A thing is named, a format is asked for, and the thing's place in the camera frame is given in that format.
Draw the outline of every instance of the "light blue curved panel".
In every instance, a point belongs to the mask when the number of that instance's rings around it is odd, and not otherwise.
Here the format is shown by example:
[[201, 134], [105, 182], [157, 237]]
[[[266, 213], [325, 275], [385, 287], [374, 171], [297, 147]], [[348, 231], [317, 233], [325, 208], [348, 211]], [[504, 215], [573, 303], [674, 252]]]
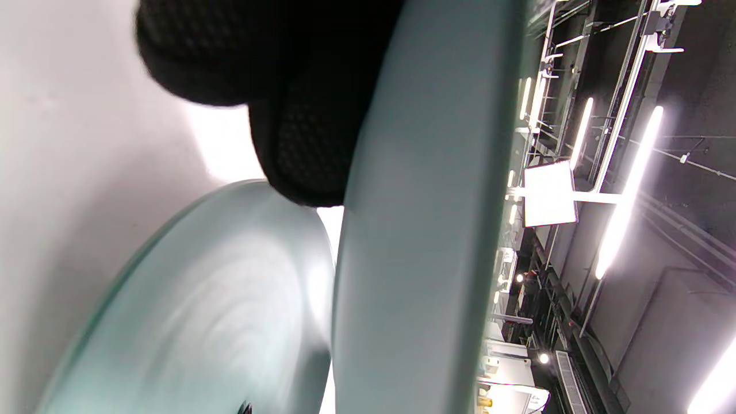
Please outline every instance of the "light blue curved panel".
[[129, 263], [40, 413], [317, 414], [333, 274], [314, 210], [263, 182], [218, 190]]
[[404, 8], [347, 191], [338, 413], [469, 412], [495, 286], [525, 6]]

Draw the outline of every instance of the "white panel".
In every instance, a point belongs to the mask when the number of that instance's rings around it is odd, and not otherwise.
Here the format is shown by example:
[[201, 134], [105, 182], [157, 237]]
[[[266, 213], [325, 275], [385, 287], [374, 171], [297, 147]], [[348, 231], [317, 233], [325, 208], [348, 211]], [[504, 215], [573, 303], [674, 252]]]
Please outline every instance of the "white panel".
[[526, 227], [577, 220], [569, 161], [525, 169], [524, 189]]

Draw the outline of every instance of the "air vent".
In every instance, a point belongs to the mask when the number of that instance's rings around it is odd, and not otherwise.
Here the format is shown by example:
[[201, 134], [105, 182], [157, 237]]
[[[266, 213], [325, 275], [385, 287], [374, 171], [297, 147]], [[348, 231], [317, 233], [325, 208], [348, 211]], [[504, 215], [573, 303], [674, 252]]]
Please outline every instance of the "air vent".
[[559, 369], [559, 375], [562, 377], [562, 385], [565, 386], [567, 402], [570, 403], [573, 414], [587, 414], [588, 411], [585, 410], [583, 397], [580, 395], [580, 387], [578, 387], [578, 382], [575, 380], [570, 356], [564, 351], [555, 351], [555, 354], [557, 356], [557, 369]]

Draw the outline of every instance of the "ceiling light fixture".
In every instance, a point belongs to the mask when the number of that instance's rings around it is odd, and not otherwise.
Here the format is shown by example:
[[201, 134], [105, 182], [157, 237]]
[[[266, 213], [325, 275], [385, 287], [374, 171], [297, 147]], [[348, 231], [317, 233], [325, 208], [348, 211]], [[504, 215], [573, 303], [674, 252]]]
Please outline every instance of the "ceiling light fixture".
[[526, 105], [529, 103], [529, 91], [531, 90], [531, 78], [526, 78], [524, 83], [524, 95], [521, 97], [521, 109], [519, 109], [519, 119], [524, 120], [526, 115]]
[[613, 211], [613, 215], [608, 221], [606, 233], [603, 236], [600, 250], [598, 251], [598, 264], [595, 267], [595, 277], [600, 280], [606, 275], [606, 271], [613, 263], [613, 260], [621, 247], [623, 237], [626, 235], [626, 228], [629, 226], [631, 219], [631, 210], [634, 208], [639, 186], [641, 185], [644, 171], [646, 170], [649, 155], [654, 148], [654, 142], [657, 140], [659, 125], [662, 123], [662, 115], [664, 110], [658, 106], [652, 112], [647, 124], [641, 145], [634, 158], [634, 164], [631, 167], [629, 178], [623, 188], [621, 199]]
[[514, 204], [513, 206], [511, 206], [511, 213], [509, 214], [509, 224], [514, 224], [516, 222], [516, 213], [518, 209], [518, 204]]
[[588, 129], [588, 121], [590, 120], [590, 113], [593, 110], [593, 98], [588, 98], [585, 102], [585, 109], [583, 110], [583, 117], [580, 119], [580, 126], [578, 127], [578, 135], [575, 138], [575, 145], [573, 146], [573, 154], [570, 156], [570, 169], [575, 170], [578, 166], [578, 159], [580, 159], [580, 151], [583, 147], [583, 141], [585, 140], [585, 132]]
[[547, 78], [539, 73], [539, 85], [534, 91], [534, 99], [531, 101], [531, 112], [529, 113], [529, 130], [534, 132], [539, 122], [539, 112], [542, 110], [542, 100], [544, 99], [545, 89], [547, 88]]
[[687, 414], [714, 413], [736, 389], [734, 367], [736, 367], [736, 339], [700, 386], [690, 406], [687, 407]]

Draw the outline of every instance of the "light blue plastic cover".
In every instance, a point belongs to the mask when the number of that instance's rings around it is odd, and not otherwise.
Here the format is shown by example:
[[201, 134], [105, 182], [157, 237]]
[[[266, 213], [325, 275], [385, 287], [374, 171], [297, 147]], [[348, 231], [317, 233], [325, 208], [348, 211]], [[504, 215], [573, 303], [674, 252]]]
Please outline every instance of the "light blue plastic cover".
[[314, 210], [225, 187], [132, 259], [39, 413], [317, 414], [333, 274]]
[[340, 414], [471, 410], [525, 7], [404, 7], [345, 202], [333, 332]]

